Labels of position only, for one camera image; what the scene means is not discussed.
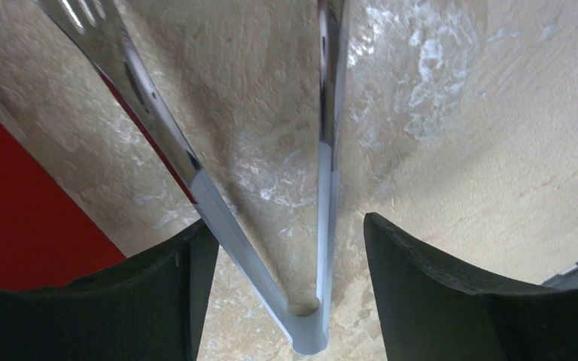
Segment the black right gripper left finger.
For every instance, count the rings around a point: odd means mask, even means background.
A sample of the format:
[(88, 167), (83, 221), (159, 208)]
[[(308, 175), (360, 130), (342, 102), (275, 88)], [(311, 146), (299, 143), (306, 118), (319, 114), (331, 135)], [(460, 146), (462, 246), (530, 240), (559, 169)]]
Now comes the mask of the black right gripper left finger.
[(64, 287), (0, 290), (0, 360), (195, 360), (218, 249), (197, 221)]

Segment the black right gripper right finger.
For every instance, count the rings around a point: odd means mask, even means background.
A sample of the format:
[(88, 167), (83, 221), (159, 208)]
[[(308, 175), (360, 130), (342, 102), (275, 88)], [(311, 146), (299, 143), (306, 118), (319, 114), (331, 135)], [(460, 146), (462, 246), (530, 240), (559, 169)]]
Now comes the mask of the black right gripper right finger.
[(377, 213), (364, 242), (389, 360), (578, 360), (578, 288), (497, 275)]

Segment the red chocolate box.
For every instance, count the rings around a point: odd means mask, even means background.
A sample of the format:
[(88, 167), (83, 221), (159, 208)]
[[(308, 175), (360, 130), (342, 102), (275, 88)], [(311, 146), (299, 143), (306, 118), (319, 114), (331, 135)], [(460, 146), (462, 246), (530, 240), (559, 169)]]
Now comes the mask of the red chocolate box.
[(64, 286), (125, 258), (0, 124), (0, 289)]

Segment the metal tongs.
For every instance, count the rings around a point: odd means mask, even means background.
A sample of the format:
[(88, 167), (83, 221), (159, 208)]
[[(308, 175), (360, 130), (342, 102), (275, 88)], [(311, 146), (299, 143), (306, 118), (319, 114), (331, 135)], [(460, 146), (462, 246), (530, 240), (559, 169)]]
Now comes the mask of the metal tongs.
[(253, 286), (295, 353), (329, 344), (339, 186), (339, 124), (345, 99), (348, 16), (344, 1), (318, 3), (320, 58), (317, 310), (291, 313), (286, 298), (237, 223), (151, 80), (112, 1), (42, 1), (45, 14), (84, 54), (136, 124), (212, 234)]

